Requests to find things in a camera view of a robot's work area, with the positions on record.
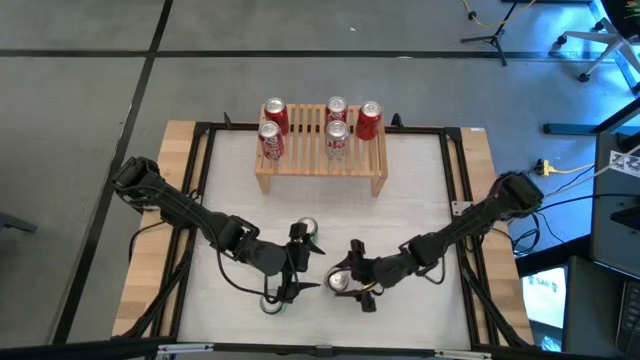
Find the wooden shelf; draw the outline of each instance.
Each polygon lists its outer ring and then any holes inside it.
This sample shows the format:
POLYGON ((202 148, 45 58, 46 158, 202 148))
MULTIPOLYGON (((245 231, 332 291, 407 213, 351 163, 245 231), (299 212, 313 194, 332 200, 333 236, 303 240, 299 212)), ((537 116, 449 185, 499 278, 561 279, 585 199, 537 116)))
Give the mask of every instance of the wooden shelf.
MULTIPOLYGON (((284 155, 275 161, 267 159, 260 140, 257 143, 256 178, 263 193, 269 193, 271 176, 345 176, 371 178, 373 196, 380 194, 388 175, 384 118, 378 125, 378 136, 360 140, 355 136, 360 106, 349 106, 347 154, 340 160, 329 160, 325 154, 325 105, 288 104, 287 110, 289 134, 285 136, 284 155)), ((262 105, 260 123, 265 121, 262 105)))

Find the red soda can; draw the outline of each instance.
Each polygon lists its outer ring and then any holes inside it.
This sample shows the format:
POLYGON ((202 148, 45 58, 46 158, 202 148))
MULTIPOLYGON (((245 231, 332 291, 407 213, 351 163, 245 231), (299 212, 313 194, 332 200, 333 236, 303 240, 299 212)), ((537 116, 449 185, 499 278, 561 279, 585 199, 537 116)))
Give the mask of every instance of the red soda can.
POLYGON ((362 140, 371 140, 378 135, 378 124, 382 119, 382 107, 374 101, 367 101, 360 107, 356 136, 362 140))
POLYGON ((289 114, 287 104, 282 99, 272 98, 264 104, 264 116, 271 121, 275 121, 280 126, 282 135, 289 133, 289 114))
POLYGON ((334 120, 340 120, 346 124, 347 111, 347 101, 344 98, 340 96, 330 98, 324 111, 324 126, 327 127, 327 125, 334 120))
POLYGON ((262 144, 262 153, 267 159, 278 160, 284 154, 284 138, 275 121, 260 125, 258 138, 262 144))

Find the white table surface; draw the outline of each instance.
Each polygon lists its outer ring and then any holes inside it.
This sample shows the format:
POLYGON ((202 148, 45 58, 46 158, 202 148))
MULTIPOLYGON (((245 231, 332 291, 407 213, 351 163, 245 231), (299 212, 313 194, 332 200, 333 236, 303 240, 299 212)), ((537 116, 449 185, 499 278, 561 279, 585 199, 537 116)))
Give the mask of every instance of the white table surface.
MULTIPOLYGON (((378 198, 369 179, 272 177, 263 195, 254 175, 256 134, 218 131, 203 205, 238 215, 260 228, 260 239, 284 244, 302 216, 319 223, 318 246, 301 281, 322 282, 353 238, 367 257, 398 252, 416 234, 450 221, 440 142, 434 135, 387 135, 389 177, 378 198)), ((262 274, 223 258, 237 284, 262 289, 262 274)), ((440 268, 430 275, 440 276, 440 268)), ((275 286, 280 276, 270 279, 275 286)), ((325 287, 304 290, 278 315, 264 314, 259 297, 241 293, 219 273, 215 250, 198 234, 185 296, 179 341, 375 348, 470 348, 455 248, 446 254, 446 279, 433 285, 415 276, 376 298, 377 312, 363 313, 351 298, 325 287)))

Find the soda can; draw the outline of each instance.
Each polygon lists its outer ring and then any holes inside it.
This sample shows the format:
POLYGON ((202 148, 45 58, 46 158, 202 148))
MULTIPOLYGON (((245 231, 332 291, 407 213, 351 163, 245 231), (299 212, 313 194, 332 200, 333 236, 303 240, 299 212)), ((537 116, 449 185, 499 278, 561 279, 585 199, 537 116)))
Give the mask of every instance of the soda can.
POLYGON ((274 121, 260 125, 258 138, 262 144, 262 153, 271 160, 278 160, 284 154, 284 139, 280 127, 274 121))
POLYGON ((333 120, 327 125, 325 151, 329 159, 340 159, 347 153, 349 128, 341 120, 333 120))
MULTIPOLYGON (((278 294, 278 291, 276 289, 269 289, 269 291, 267 291, 267 294, 269 294, 271 297, 275 297, 278 294)), ((264 295, 260 296, 260 310, 262 310, 262 312, 264 312, 265 314, 275 315, 283 309, 284 304, 282 302, 278 301, 275 304, 270 304, 269 302, 267 302, 267 299, 264 298, 264 295)))
POLYGON ((340 96, 334 96, 329 99, 327 102, 327 106, 324 111, 324 125, 325 127, 329 125, 330 122, 334 120, 343 121, 345 124, 347 123, 347 101, 340 96))
POLYGON ((280 98, 272 98, 264 104, 264 116, 271 121, 275 121, 280 126, 282 135, 289 133, 289 114, 287 104, 280 98))
POLYGON ((362 140, 371 140, 378 135, 378 124, 382 119, 382 107, 374 101, 367 101, 360 107, 356 136, 362 140))
POLYGON ((349 270, 331 268, 327 272, 327 275, 325 275, 325 284, 333 292, 340 293, 347 290, 350 276, 349 270))
POLYGON ((317 244, 318 243, 318 222, 316 221, 316 219, 310 216, 305 216, 303 218, 300 218, 298 222, 307 225, 307 234, 309 234, 309 237, 311 238, 311 242, 313 242, 314 244, 317 244))

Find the yellow cable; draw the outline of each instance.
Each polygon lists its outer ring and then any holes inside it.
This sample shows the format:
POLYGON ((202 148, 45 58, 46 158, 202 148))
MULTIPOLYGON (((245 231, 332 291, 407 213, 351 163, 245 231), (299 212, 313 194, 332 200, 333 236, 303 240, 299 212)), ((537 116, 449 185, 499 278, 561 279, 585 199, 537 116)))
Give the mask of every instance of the yellow cable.
POLYGON ((593 163, 589 163, 589 164, 582 165, 580 167, 577 167, 577 168, 571 169, 571 170, 558 170, 558 169, 554 168, 553 166, 549 166, 549 172, 550 173, 556 173, 556 174, 571 174, 573 172, 584 170, 584 169, 586 169, 588 167, 592 167, 592 166, 593 166, 593 163))
MULTIPOLYGON (((462 2, 464 3, 464 6, 467 8, 467 13, 470 13, 472 10, 471 10, 471 7, 469 6, 469 3, 467 2, 467 0, 462 0, 462 2)), ((476 16, 474 16, 474 17, 473 17, 473 20, 474 20, 478 25, 480 25, 480 26, 482 26, 482 27, 486 27, 486 28, 494 28, 494 27, 498 27, 498 26, 500 26, 500 25, 504 25, 504 24, 508 23, 509 21, 514 20, 514 19, 515 19, 515 18, 517 18, 518 16, 522 15, 522 13, 523 13, 523 12, 525 12, 525 10, 527 10, 527 9, 529 8, 529 6, 533 5, 535 2, 536 2, 536 0, 531 0, 531 2, 530 2, 530 3, 528 3, 528 4, 527 4, 527 6, 525 6, 524 8, 522 8, 522 10, 520 10, 517 14, 515 14, 515 15, 513 15, 513 16, 509 17, 507 20, 505 20, 505 21, 501 21, 501 22, 499 22, 499 23, 497 23, 497 24, 489 24, 489 25, 483 24, 480 20, 478 20, 478 18, 477 18, 476 16)))
POLYGON ((376 284, 378 284, 378 283, 377 282, 372 282, 371 284, 367 284, 367 285, 362 287, 362 290, 367 291, 367 290, 373 289, 373 287, 376 286, 376 284))

